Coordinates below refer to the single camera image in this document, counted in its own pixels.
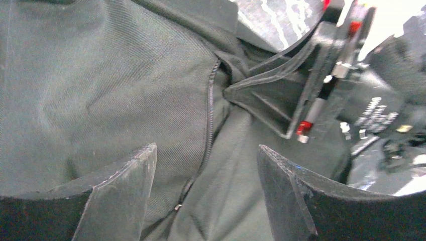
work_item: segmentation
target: bag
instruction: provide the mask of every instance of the bag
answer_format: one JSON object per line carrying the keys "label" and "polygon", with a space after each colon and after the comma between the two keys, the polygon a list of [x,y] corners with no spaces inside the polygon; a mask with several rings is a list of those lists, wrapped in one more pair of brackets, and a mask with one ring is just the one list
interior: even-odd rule
{"label": "bag", "polygon": [[[236,37],[237,11],[2,1],[2,240],[273,240],[260,144],[338,179],[349,152],[337,121],[304,145],[236,105],[251,93],[231,90],[288,60],[267,72],[274,54]],[[292,112],[305,79],[278,79]]]}

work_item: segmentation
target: gray fabric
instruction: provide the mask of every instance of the gray fabric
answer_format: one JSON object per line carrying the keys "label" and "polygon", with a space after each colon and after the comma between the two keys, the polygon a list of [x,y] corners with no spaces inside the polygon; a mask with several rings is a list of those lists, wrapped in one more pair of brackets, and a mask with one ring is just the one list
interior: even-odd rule
{"label": "gray fabric", "polygon": [[216,56],[131,1],[0,8],[0,193],[46,191],[156,142],[145,226],[164,218],[204,154]]}
{"label": "gray fabric", "polygon": [[[134,0],[146,9],[157,13],[165,18],[171,19],[191,30],[197,32],[203,38],[208,39],[222,51],[229,52],[238,57],[244,57],[240,41],[235,33],[237,27],[237,8],[235,4],[230,6],[224,0],[216,0],[222,4],[213,4],[210,0]],[[233,15],[234,18],[222,18],[211,15]],[[234,19],[234,22],[225,23],[225,19]]]}
{"label": "gray fabric", "polygon": [[206,169],[177,213],[168,239],[159,240],[272,240],[257,172],[258,146],[271,146],[301,166],[331,177],[344,154],[336,124],[328,135],[329,143],[304,145],[278,137],[234,106]]}

